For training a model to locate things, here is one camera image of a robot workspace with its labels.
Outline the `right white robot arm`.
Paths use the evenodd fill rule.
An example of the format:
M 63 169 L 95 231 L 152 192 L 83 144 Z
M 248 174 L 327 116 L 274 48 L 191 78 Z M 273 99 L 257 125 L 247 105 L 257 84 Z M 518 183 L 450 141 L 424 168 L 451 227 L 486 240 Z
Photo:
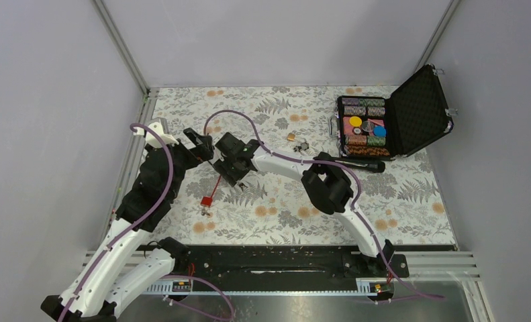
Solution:
M 334 161 L 329 154 L 299 156 L 268 149 L 259 140 L 244 143 L 226 133 L 215 143 L 217 157 L 213 168 L 230 185 L 238 184 L 249 172 L 278 174 L 299 181 L 312 205 L 334 216 L 353 237 L 365 266 L 374 276 L 382 276 L 392 267 L 394 247 L 375 231 L 374 225 L 358 204 L 360 181 L 357 175 Z

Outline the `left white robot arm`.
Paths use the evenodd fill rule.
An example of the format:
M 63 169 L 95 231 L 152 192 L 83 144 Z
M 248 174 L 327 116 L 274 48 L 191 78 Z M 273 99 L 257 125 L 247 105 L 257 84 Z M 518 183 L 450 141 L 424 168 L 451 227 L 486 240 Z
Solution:
M 124 276 L 121 271 L 136 249 L 170 211 L 187 170 L 213 158 L 211 136 L 191 128 L 184 134 L 194 143 L 163 144 L 153 129 L 155 142 L 146 146 L 147 157 L 131 190 L 117 209 L 116 218 L 76 280 L 61 294 L 48 295 L 40 308 L 54 321 L 116 321 L 124 310 L 159 278 L 187 273 L 189 248 L 166 237 L 141 263 Z

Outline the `red padlock with keys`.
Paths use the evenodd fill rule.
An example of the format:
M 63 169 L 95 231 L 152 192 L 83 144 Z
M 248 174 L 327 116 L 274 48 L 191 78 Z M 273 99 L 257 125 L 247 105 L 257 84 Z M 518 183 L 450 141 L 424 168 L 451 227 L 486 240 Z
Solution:
M 200 202 L 200 205 L 201 205 L 201 214 L 203 216 L 207 216 L 208 215 L 208 210 L 209 208 L 211 207 L 212 203 L 213 203 L 213 199 L 215 197 L 215 194 L 218 190 L 218 187 L 220 185 L 222 181 L 222 176 L 219 176 L 217 181 L 216 181 L 216 184 L 214 185 L 213 189 L 212 189 L 212 192 L 208 195 L 208 196 L 204 196 Z

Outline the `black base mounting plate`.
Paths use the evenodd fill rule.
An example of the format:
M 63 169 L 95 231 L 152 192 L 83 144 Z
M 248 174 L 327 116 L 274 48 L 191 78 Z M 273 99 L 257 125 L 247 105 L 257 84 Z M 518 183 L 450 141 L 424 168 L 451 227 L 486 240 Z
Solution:
M 356 290 L 356 279 L 386 280 L 388 269 L 409 275 L 405 256 L 379 257 L 356 246 L 187 246 L 172 270 L 202 278 L 222 291 L 301 292 Z

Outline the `yellow poker chip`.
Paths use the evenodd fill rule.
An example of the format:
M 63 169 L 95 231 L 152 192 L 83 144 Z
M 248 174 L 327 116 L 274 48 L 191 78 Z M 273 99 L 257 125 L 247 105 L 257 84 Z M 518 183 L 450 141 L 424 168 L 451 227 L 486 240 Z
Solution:
M 349 118 L 348 122 L 353 127 L 360 127 L 363 123 L 363 120 L 360 117 L 353 116 Z

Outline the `blue poker chip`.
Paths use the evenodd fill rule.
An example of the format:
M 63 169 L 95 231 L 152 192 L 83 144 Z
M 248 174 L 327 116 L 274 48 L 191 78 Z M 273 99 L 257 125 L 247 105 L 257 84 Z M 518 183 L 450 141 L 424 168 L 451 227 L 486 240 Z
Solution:
M 387 135 L 387 130 L 383 126 L 376 126 L 373 130 L 374 136 L 385 138 Z

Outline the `black poker chip case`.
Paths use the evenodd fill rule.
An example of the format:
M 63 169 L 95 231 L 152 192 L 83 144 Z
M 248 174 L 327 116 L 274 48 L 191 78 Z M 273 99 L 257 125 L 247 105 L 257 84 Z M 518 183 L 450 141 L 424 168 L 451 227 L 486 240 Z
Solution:
M 411 156 L 449 134 L 454 121 L 440 83 L 442 73 L 427 64 L 387 98 L 339 96 L 330 134 L 338 138 L 340 155 L 393 160 Z M 360 127 L 349 124 L 353 116 L 363 120 Z M 376 126 L 385 127 L 385 138 L 374 136 Z

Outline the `floral tablecloth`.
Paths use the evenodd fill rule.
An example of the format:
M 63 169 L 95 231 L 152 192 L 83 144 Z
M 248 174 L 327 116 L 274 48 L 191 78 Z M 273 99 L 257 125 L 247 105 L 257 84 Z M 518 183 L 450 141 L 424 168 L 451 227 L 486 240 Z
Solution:
M 266 146 L 306 154 L 338 155 L 328 124 L 342 95 L 390 95 L 390 86 L 370 87 L 189 87 L 156 92 L 153 116 L 163 117 L 173 135 L 185 128 L 206 131 L 218 140 L 226 132 L 248 141 L 257 128 Z M 287 140 L 289 133 L 295 141 Z M 395 245 L 453 245 L 456 238 L 425 151 L 388 162 L 381 174 L 358 171 L 363 187 L 360 208 L 377 232 Z M 275 174 L 249 173 L 240 186 L 221 181 L 208 210 L 200 202 L 218 174 L 202 164 L 186 174 L 173 207 L 150 235 L 184 244 L 352 244 L 335 218 L 311 204 L 301 183 Z

